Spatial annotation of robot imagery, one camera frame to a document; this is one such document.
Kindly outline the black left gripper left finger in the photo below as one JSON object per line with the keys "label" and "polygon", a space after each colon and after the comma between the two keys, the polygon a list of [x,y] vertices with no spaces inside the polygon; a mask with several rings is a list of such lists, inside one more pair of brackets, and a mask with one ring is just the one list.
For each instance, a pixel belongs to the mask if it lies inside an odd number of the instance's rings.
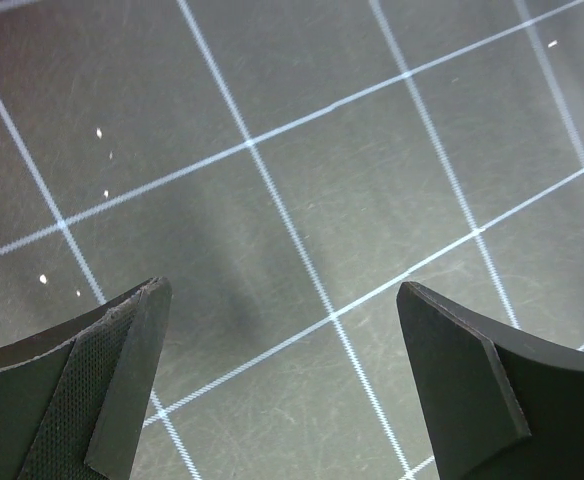
{"label": "black left gripper left finger", "polygon": [[0,347],[0,479],[127,479],[168,326],[150,278]]}

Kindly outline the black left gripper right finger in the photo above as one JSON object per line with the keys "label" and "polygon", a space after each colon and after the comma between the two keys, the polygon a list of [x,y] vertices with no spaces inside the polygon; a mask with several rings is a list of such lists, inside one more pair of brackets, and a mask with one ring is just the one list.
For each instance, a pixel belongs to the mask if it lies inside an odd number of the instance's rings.
{"label": "black left gripper right finger", "polygon": [[417,282],[401,330],[442,479],[584,479],[584,352]]}

